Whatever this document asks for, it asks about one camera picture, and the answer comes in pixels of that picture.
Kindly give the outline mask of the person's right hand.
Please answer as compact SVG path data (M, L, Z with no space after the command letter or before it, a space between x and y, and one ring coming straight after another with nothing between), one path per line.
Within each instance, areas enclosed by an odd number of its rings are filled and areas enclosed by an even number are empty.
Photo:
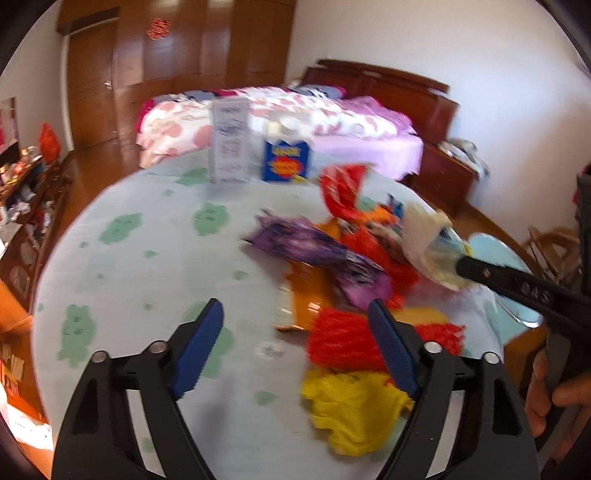
M591 377L589 371L584 372L549 393L546 383L548 369L546 350L541 350L533 363L533 374L528 388L525 413L533 436L538 437L546 429L546 416L552 406L561 408L576 406L579 408L577 416L552 454L552 458L560 462L567 456L590 419Z

